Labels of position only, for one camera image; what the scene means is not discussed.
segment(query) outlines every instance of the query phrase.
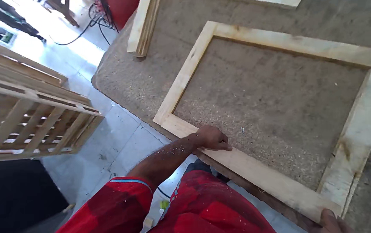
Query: wooden molding strip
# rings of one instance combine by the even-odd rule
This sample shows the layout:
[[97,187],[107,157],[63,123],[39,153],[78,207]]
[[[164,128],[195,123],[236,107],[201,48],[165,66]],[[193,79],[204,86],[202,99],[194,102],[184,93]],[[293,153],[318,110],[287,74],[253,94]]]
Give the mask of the wooden molding strip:
[[140,0],[131,34],[128,39],[127,52],[136,57],[144,57],[148,53],[152,33],[157,21],[160,0]]
[[[197,128],[172,113],[213,37],[371,68],[371,48],[208,21],[153,120],[180,138],[194,133]],[[318,190],[322,191],[321,194],[236,149],[232,152],[203,152],[291,208],[319,222],[323,208],[345,215],[370,151],[371,71],[355,99],[338,141],[335,158],[325,170]]]

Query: wooden frame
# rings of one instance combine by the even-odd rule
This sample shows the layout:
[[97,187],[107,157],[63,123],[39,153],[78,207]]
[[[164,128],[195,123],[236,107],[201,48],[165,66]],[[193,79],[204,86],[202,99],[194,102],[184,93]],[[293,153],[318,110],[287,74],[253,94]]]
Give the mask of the wooden frame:
[[127,52],[136,57],[144,57],[148,53],[160,0],[140,0],[130,37]]
[[235,148],[231,152],[203,150],[315,222],[323,208],[344,216],[371,151],[371,48],[208,21],[153,120],[179,138],[198,130],[173,112],[213,37],[370,69],[317,192]]
[[75,153],[103,119],[90,106],[0,81],[0,161]]

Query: black cable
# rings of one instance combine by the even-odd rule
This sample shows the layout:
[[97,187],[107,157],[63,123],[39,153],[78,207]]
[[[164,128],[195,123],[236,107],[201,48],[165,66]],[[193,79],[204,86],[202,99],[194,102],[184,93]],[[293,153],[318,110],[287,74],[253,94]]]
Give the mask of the black cable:
[[171,199],[170,196],[168,196],[167,194],[165,194],[164,192],[162,192],[161,188],[159,188],[159,187],[157,187],[157,188],[158,188],[158,190],[159,190],[162,194],[164,194],[164,196],[166,196],[167,198]]
[[55,41],[53,41],[55,44],[58,44],[58,45],[68,45],[68,44],[71,44],[71,43],[73,43],[73,42],[75,42],[75,40],[77,40],[77,39],[79,39],[79,37],[81,37],[85,32],[86,32],[86,30],[88,30],[88,28],[89,27],[92,27],[92,26],[94,26],[95,24],[93,24],[92,26],[91,26],[91,23],[94,21],[94,19],[91,19],[90,20],[90,22],[89,22],[89,24],[85,27],[85,29],[82,31],[82,33],[80,34],[80,35],[78,35],[78,37],[76,37],[73,41],[71,41],[71,42],[69,42],[69,43],[66,43],[66,44],[59,44],[59,43],[57,43],[57,42],[55,42]]
[[100,24],[98,24],[98,26],[99,26],[100,33],[102,34],[102,36],[103,36],[103,37],[105,38],[105,40],[106,40],[106,43],[108,43],[108,45],[110,45],[109,41],[106,39],[105,35],[103,34],[102,29],[100,28]]
[[73,41],[71,41],[71,42],[69,42],[69,43],[66,43],[66,44],[59,44],[59,43],[55,42],[55,41],[53,40],[53,38],[49,35],[49,37],[53,40],[53,42],[54,42],[55,44],[58,44],[58,45],[69,45],[69,44],[75,42],[75,40],[79,39],[79,38],[80,38],[80,37],[81,37],[81,36],[86,32],[86,30],[88,30],[89,27],[93,27],[93,26],[95,26],[95,24],[98,24],[98,26],[99,26],[99,30],[100,30],[100,33],[102,34],[103,38],[106,40],[106,43],[108,43],[108,45],[110,45],[108,39],[106,39],[105,34],[104,34],[103,31],[102,31],[101,26],[106,27],[106,28],[109,28],[109,29],[112,29],[112,30],[115,30],[115,29],[116,29],[116,31],[117,31],[118,33],[119,33],[119,31],[118,31],[118,29],[116,28],[116,26],[115,26],[115,29],[114,29],[113,26],[112,26],[112,24],[110,24],[109,22],[107,22],[107,21],[103,18],[104,16],[99,17],[99,18],[96,18],[96,17],[98,16],[99,13],[96,13],[96,14],[94,15],[93,18],[91,17],[91,14],[90,14],[90,13],[91,13],[91,10],[92,10],[92,8],[93,8],[94,5],[96,5],[96,4],[93,3],[93,4],[89,7],[89,10],[88,10],[88,15],[89,15],[89,18],[90,18],[91,20],[90,20],[89,24],[86,26],[86,28],[82,31],[82,33],[81,33],[80,35],[78,35],[78,37],[76,37]]

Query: red shirt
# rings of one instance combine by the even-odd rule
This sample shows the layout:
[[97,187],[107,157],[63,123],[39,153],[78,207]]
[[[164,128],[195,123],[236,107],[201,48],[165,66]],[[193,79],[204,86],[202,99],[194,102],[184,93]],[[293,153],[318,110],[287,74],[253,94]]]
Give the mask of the red shirt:
[[[153,197],[151,184],[135,177],[110,180],[57,233],[138,233]],[[275,233],[243,196],[212,174],[184,174],[170,204],[150,233]]]

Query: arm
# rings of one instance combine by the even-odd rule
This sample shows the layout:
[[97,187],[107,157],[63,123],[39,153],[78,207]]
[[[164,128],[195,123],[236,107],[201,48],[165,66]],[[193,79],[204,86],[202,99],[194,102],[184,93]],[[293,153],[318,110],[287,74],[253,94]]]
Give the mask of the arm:
[[158,187],[199,147],[231,151],[233,148],[228,144],[228,140],[218,128],[203,126],[196,133],[174,141],[152,153],[137,164],[127,176],[146,179],[154,187]]

